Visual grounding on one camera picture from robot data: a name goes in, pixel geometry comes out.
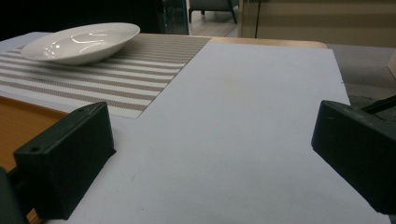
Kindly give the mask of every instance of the black device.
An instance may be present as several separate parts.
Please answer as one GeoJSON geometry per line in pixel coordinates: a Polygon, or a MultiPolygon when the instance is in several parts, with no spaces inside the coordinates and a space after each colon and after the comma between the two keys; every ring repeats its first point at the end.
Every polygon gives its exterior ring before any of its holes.
{"type": "Polygon", "coordinates": [[[106,102],[83,106],[14,152],[17,167],[0,169],[0,223],[69,219],[116,152],[106,102]]]}
{"type": "Polygon", "coordinates": [[[322,101],[312,147],[376,212],[396,214],[396,126],[375,113],[396,96],[363,108],[322,101]]]}

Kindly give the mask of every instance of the striped placemat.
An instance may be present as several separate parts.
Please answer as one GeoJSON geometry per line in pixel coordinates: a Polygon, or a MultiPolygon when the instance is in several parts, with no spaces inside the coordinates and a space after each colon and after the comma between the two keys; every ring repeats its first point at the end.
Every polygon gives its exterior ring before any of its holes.
{"type": "Polygon", "coordinates": [[[17,48],[0,55],[0,91],[76,107],[106,101],[110,114],[136,119],[209,39],[139,34],[86,66],[26,60],[17,48]]]}

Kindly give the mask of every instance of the table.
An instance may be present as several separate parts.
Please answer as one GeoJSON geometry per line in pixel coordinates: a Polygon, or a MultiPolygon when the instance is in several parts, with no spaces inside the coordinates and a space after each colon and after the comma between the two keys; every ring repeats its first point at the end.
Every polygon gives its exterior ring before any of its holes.
{"type": "Polygon", "coordinates": [[[111,116],[117,153],[67,223],[389,223],[312,150],[324,99],[348,104],[330,49],[210,41],[139,118],[111,116]]]}

